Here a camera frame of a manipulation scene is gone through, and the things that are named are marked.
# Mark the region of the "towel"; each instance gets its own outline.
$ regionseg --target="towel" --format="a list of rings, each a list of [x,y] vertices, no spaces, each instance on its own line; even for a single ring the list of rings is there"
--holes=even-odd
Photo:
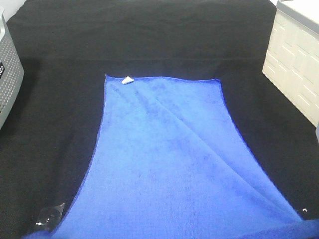
[[[94,155],[68,213],[52,233],[33,238],[319,234],[319,221],[303,221],[255,160],[219,80],[123,80],[106,77]]]

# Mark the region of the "white tag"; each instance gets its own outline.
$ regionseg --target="white tag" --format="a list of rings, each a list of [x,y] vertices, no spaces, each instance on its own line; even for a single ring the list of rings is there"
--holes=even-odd
[[[122,80],[122,84],[125,85],[127,83],[133,82],[134,80],[131,77],[126,77],[124,80]]]

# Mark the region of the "textured surface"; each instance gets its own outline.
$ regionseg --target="textured surface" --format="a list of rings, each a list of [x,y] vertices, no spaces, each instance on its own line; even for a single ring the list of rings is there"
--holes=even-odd
[[[264,74],[315,126],[319,122],[319,35],[277,11]]]
[[[105,74],[221,79],[259,164],[303,218],[319,217],[315,128],[262,73],[275,13],[267,0],[28,0],[8,22],[25,76],[0,131],[0,238],[26,234],[43,207],[67,211]]]
[[[224,239],[302,221],[238,133],[219,80],[123,79],[106,77],[90,167],[52,238]]]

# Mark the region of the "white plastic storage box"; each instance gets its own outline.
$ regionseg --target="white plastic storage box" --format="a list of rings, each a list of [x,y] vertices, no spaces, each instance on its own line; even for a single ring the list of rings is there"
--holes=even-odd
[[[319,0],[278,1],[263,73],[318,125]]]
[[[0,7],[0,128],[19,92],[24,71]]]

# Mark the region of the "black cloth surface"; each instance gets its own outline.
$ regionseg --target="black cloth surface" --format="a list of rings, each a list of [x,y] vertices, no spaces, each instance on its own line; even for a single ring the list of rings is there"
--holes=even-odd
[[[67,211],[105,74],[221,79],[257,161],[304,219],[318,218],[315,127],[262,74],[275,12],[267,0],[28,0],[8,22],[25,76],[0,130],[0,238],[27,233],[43,207]]]

